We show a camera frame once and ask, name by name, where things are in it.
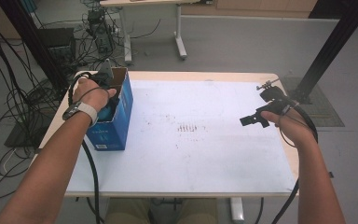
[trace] concrete floor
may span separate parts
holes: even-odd
[[[150,32],[156,23],[134,23],[133,35]],[[302,77],[336,24],[337,21],[323,20],[183,17],[182,38],[188,54],[183,61],[172,37],[174,22],[163,20],[151,36],[131,41],[135,54],[129,70],[255,72]],[[42,77],[37,64],[32,64],[37,76]],[[29,88],[20,66],[13,66],[21,86]],[[347,223],[358,223],[358,29],[318,84],[345,124],[342,128],[318,128],[320,146],[328,169],[335,175],[333,182]],[[0,76],[0,116],[7,111],[6,96],[7,88]],[[4,119],[0,124],[0,158],[9,150],[3,142],[14,123],[13,119]],[[11,160],[7,167],[15,162]],[[14,190],[20,180],[21,176],[4,180],[0,195]],[[0,199],[0,210],[7,199]],[[284,201],[285,198],[266,198],[260,223],[270,223]],[[107,200],[101,202],[102,214],[106,204]],[[245,223],[255,222],[259,205],[260,198],[243,199]],[[296,223],[296,207],[297,199],[281,223]],[[219,199],[218,208],[219,223],[231,223],[227,199]],[[154,209],[159,223],[172,223],[176,214],[172,205]],[[86,200],[75,202],[67,198],[57,223],[93,220]]]

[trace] table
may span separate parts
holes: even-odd
[[[282,143],[280,142],[278,132],[272,126],[267,129],[262,129],[261,125],[255,124],[246,127],[241,127],[239,118],[254,114],[255,109],[264,105],[261,98],[258,104],[260,105],[249,105],[247,111],[241,112],[240,115],[232,117],[233,122],[237,123],[240,126],[239,130],[243,130],[244,132],[249,132],[248,134],[259,134],[265,133],[266,135],[264,141],[269,141],[272,139],[274,143],[273,150],[270,150],[268,154],[265,156],[269,156],[269,153],[274,153],[274,151],[281,151],[284,158],[269,158],[274,162],[276,160],[283,160],[282,167],[273,167],[273,169],[284,170],[285,166],[287,166],[287,161],[289,161],[291,172],[286,172],[285,176],[281,176],[274,181],[281,181],[281,179],[287,179],[284,184],[280,185],[278,189],[270,188],[269,186],[264,186],[268,182],[264,183],[264,180],[268,180],[269,177],[263,177],[263,183],[260,184],[259,181],[254,181],[252,179],[246,180],[246,175],[251,175],[252,178],[258,178],[257,175],[252,175],[252,172],[242,170],[242,166],[244,164],[241,161],[251,162],[249,158],[242,157],[242,155],[230,155],[229,151],[227,153],[219,153],[218,150],[221,149],[211,149],[217,150],[215,153],[209,153],[207,150],[210,148],[201,148],[205,153],[203,154],[194,154],[191,153],[178,153],[178,154],[168,154],[164,153],[163,150],[156,148],[147,148],[147,146],[137,146],[137,142],[140,142],[139,139],[141,135],[136,136],[138,139],[134,139],[134,134],[140,132],[140,128],[143,128],[144,132],[148,132],[151,130],[145,130],[145,124],[141,127],[140,119],[144,119],[145,117],[139,117],[142,114],[142,108],[139,108],[141,102],[140,96],[143,93],[148,94],[146,91],[147,86],[143,83],[148,81],[150,83],[158,83],[161,85],[161,81],[167,82],[169,81],[182,81],[182,83],[191,83],[192,85],[197,85],[197,83],[211,86],[216,84],[215,86],[219,86],[221,83],[225,85],[237,83],[251,83],[252,89],[255,90],[255,86],[259,83],[264,83],[267,80],[276,79],[276,75],[273,74],[247,74],[247,73],[191,73],[191,72],[135,72],[130,71],[130,81],[132,85],[132,91],[134,95],[134,103],[131,115],[131,123],[129,136],[127,140],[127,147],[124,151],[113,151],[113,152],[98,152],[92,150],[92,146],[88,139],[86,141],[89,143],[91,148],[91,154],[95,160],[99,178],[100,178],[100,192],[102,196],[106,197],[245,197],[245,196],[287,196],[291,192],[291,189],[295,183],[294,178],[297,177],[298,174],[298,159],[296,150],[292,148],[286,148],[283,153]],[[235,92],[224,92],[222,97],[224,98],[226,95],[231,96],[235,94]],[[50,127],[48,128],[48,132],[45,135],[45,138],[42,141],[40,147],[46,144],[48,139],[52,136],[52,134],[61,126],[63,123],[61,117],[63,111],[67,107],[66,97],[64,97],[61,106],[58,109],[54,120],[52,121]],[[162,117],[160,116],[162,121],[167,121],[170,123],[174,123],[174,125],[178,125],[178,128],[182,125],[184,131],[188,129],[189,131],[195,129],[197,125],[201,125],[197,123],[196,120],[192,120],[192,123],[189,123],[185,120],[172,120],[173,117]],[[269,136],[270,134],[275,133],[275,137]],[[184,143],[177,143],[176,145],[200,145],[201,140],[199,141],[197,138],[193,138],[191,135],[192,132],[183,132],[182,133],[185,138]],[[239,141],[242,140],[239,134],[230,133],[229,135],[233,136],[231,141]],[[260,150],[269,150],[268,148],[263,148],[264,143],[260,143],[260,145],[256,145],[254,147],[259,146]],[[175,160],[169,161],[167,164],[164,160],[169,160],[170,157],[174,157]],[[210,173],[207,170],[203,169],[199,164],[207,165],[206,163],[202,163],[202,157],[208,158],[209,162],[220,162],[217,166],[212,167],[213,169],[213,178],[215,180],[211,180]],[[221,157],[225,157],[227,162],[222,162],[220,160]],[[252,160],[260,160],[258,162],[263,163],[265,158],[253,157]],[[156,166],[158,169],[149,169],[148,167]],[[273,170],[265,170],[264,172],[273,172]],[[223,180],[226,182],[231,182],[230,186],[225,185]],[[76,168],[74,170],[72,179],[66,191],[66,196],[92,196],[93,195],[93,182],[92,182],[92,174],[90,171],[90,166],[85,156],[83,150],[81,150],[79,154],[79,158],[77,160]]]
[[[195,3],[198,1],[199,0],[105,0],[101,1],[100,4],[102,7],[116,7],[118,9],[124,38],[124,61],[125,63],[131,63],[131,39],[126,28],[127,14],[131,14],[133,17],[144,15],[145,18],[174,16],[176,18],[176,32],[174,32],[176,45],[181,58],[185,59],[187,53],[181,36],[181,4]]]

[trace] black device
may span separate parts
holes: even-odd
[[[38,29],[37,33],[56,62],[72,62],[76,57],[74,28]]]
[[[113,50],[112,27],[106,24],[104,10],[90,10],[87,17],[89,32],[95,39],[99,53],[109,53]]]

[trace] black pole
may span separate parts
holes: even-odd
[[[289,91],[292,99],[305,103],[316,83],[327,70],[330,63],[336,58],[339,51],[347,43],[358,27],[358,0],[351,1],[351,5],[342,15],[337,26],[327,38],[321,51],[319,51],[309,70],[298,84],[297,88]]]
[[[69,87],[68,81],[51,57],[48,48],[39,38],[37,27],[23,7],[21,0],[0,0],[0,7],[3,9],[14,28],[16,28],[28,49],[34,55],[34,58],[45,72],[53,88],[62,98]]]

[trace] blue box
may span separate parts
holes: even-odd
[[[111,88],[117,93],[110,99],[112,118],[98,122],[87,130],[87,137],[98,151],[124,150],[130,125],[132,91],[127,68],[112,68]]]

